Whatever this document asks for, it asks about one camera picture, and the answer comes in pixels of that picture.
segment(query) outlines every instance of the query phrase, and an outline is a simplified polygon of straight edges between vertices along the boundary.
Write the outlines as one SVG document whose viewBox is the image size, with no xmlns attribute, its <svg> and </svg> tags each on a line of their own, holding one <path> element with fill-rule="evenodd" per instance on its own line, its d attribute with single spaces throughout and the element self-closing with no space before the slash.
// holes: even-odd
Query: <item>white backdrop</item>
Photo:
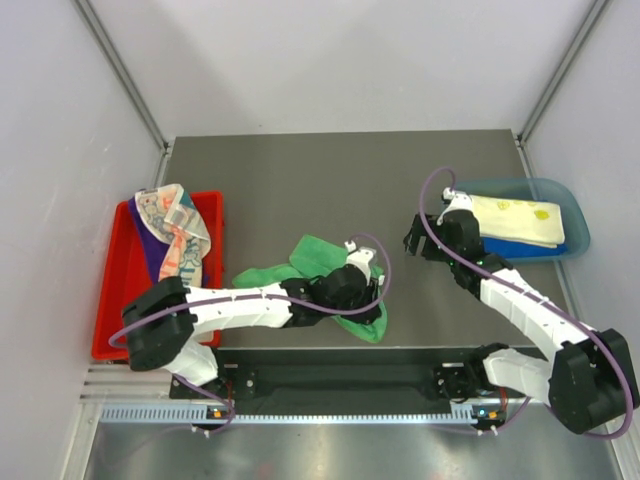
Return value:
<svg viewBox="0 0 640 480">
<path fill-rule="evenodd" d="M 538 175 L 571 189 L 592 243 L 566 268 L 585 320 L 614 327 L 640 368 L 640 3 L 616 0 L 530 140 Z"/>
<path fill-rule="evenodd" d="M 519 131 L 590 0 L 93 0 L 168 137 Z"/>
<path fill-rule="evenodd" d="M 160 153 L 69 0 L 0 4 L 0 478 L 61 468 L 116 203 Z"/>
</svg>

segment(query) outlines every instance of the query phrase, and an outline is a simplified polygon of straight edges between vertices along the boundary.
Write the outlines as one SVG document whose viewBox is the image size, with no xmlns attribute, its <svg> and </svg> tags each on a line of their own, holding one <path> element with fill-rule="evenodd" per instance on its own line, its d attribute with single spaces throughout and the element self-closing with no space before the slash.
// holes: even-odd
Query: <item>fabric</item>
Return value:
<svg viewBox="0 0 640 480">
<path fill-rule="evenodd" d="M 161 247 L 147 233 L 141 233 L 144 229 L 138 229 L 153 281 L 179 276 L 185 285 L 201 286 L 202 259 L 211 249 L 211 238 L 189 194 L 181 185 L 173 184 L 137 192 L 134 201 L 147 233 L 167 245 L 158 268 Z"/>
<path fill-rule="evenodd" d="M 160 267 L 164 261 L 164 257 L 167 256 L 167 250 L 169 245 L 158 240 L 148 229 L 145 227 L 144 222 L 140 218 L 138 213 L 138 207 L 136 206 L 136 199 L 132 197 L 127 202 L 129 213 L 133 219 L 133 224 L 138 232 L 138 238 L 142 243 L 142 250 L 144 251 L 144 259 L 147 264 L 147 271 L 149 272 L 149 278 L 153 283 L 158 281 L 160 275 Z"/>
<path fill-rule="evenodd" d="M 342 267 L 346 259 L 347 251 L 344 247 L 333 245 L 311 235 L 305 235 L 289 256 L 290 264 L 264 269 L 252 268 L 235 277 L 232 283 L 237 288 L 252 288 L 263 287 L 292 277 L 326 276 L 332 270 Z M 374 277 L 378 277 L 382 273 L 381 268 L 374 268 Z M 387 330 L 387 309 L 384 302 L 380 303 L 380 310 L 380 318 L 371 325 L 358 325 L 340 316 L 332 318 L 358 338 L 370 343 L 378 343 Z"/>
<path fill-rule="evenodd" d="M 555 248 L 540 247 L 538 245 L 529 245 L 527 243 L 509 242 L 498 238 L 485 237 L 484 249 L 489 253 L 497 253 L 501 257 L 506 258 L 534 258 L 534 257 L 550 257 L 562 255 L 567 251 L 565 244 L 558 245 Z"/>
<path fill-rule="evenodd" d="M 470 197 L 483 237 L 548 248 L 564 243 L 560 207 L 555 203 Z"/>
</svg>

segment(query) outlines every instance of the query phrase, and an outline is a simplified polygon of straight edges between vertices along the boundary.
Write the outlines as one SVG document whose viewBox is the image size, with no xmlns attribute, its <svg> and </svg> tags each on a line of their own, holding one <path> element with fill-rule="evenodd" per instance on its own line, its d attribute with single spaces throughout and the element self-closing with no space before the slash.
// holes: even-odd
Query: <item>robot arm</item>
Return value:
<svg viewBox="0 0 640 480">
<path fill-rule="evenodd" d="M 376 251 L 346 244 L 343 267 L 326 277 L 290 278 L 260 288 L 220 289 L 185 287 L 179 277 L 154 285 L 123 311 L 125 326 L 167 307 L 192 304 L 127 334 L 129 364 L 134 371 L 164 368 L 201 386 L 219 375 L 210 347 L 194 337 L 214 330 L 240 327 L 292 328 L 312 326 L 327 316 L 283 298 L 297 299 L 330 309 L 354 310 L 375 300 L 383 277 L 373 279 Z M 381 314 L 379 306 L 343 318 L 368 325 Z"/>
<path fill-rule="evenodd" d="M 478 348 L 464 363 L 464 396 L 492 392 L 508 387 L 550 406 L 571 431 L 584 433 L 622 415 L 624 394 L 609 362 L 584 333 L 546 308 L 551 303 L 533 289 L 506 260 L 484 250 L 478 221 L 471 211 L 472 200 L 464 192 L 445 189 L 443 200 L 449 205 L 439 215 L 428 216 L 429 226 L 440 240 L 466 260 L 476 263 L 494 276 L 515 284 L 523 293 L 487 279 L 451 260 L 426 236 L 418 215 L 405 237 L 408 253 L 416 254 L 425 237 L 422 256 L 447 261 L 458 285 L 496 310 L 538 347 L 544 359 L 523 355 L 503 344 Z M 535 301 L 527 293 L 542 301 Z M 625 339 L 615 330 L 593 331 L 620 364 L 631 387 L 633 405 L 639 405 L 638 388 Z M 440 377 L 446 389 L 449 377 Z M 460 390 L 459 383 L 455 391 Z"/>
</svg>

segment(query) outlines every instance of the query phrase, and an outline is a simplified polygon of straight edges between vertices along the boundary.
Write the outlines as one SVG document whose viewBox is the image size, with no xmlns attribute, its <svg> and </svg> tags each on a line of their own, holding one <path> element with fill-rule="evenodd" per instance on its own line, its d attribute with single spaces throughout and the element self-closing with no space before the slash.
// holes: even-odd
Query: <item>patterned cloth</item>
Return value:
<svg viewBox="0 0 640 480">
<path fill-rule="evenodd" d="M 202 259 L 211 250 L 211 237 L 189 194 L 173 184 L 138 192 L 134 200 L 147 230 L 169 245 L 157 280 L 180 276 L 184 285 L 201 286 Z"/>
</svg>

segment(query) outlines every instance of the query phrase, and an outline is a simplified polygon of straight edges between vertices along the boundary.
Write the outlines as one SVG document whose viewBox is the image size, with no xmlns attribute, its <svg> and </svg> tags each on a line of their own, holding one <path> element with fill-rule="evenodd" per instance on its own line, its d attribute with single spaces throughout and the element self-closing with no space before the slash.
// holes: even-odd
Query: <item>green cloth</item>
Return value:
<svg viewBox="0 0 640 480">
<path fill-rule="evenodd" d="M 311 235 L 305 235 L 289 256 L 290 264 L 276 265 L 271 268 L 251 268 L 233 279 L 236 288 L 264 287 L 271 283 L 281 282 L 287 278 L 313 278 L 326 276 L 332 270 L 340 268 L 347 259 L 347 250 L 332 243 L 325 242 Z M 383 273 L 375 267 L 373 276 Z M 340 316 L 332 317 L 338 325 L 353 333 L 358 338 L 370 343 L 382 340 L 387 330 L 387 309 L 380 303 L 381 316 L 371 325 L 359 325 Z"/>
</svg>

